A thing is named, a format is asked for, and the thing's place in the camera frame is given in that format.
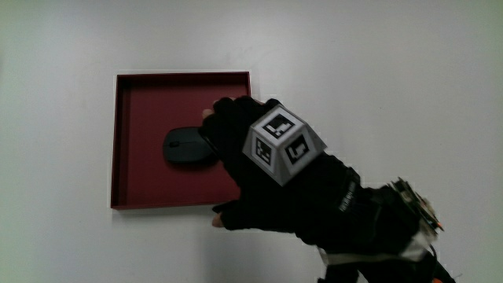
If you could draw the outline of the person's right hand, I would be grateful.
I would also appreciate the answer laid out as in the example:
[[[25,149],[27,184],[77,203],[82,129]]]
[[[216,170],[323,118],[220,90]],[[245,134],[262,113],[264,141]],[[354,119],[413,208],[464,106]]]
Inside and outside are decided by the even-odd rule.
[[[353,168],[321,153],[281,186],[244,154],[250,126],[278,105],[275,99],[224,97],[204,112],[199,132],[240,188],[238,200],[215,207],[214,224],[293,233],[330,253],[404,252],[427,220],[401,197],[407,182],[365,188]]]

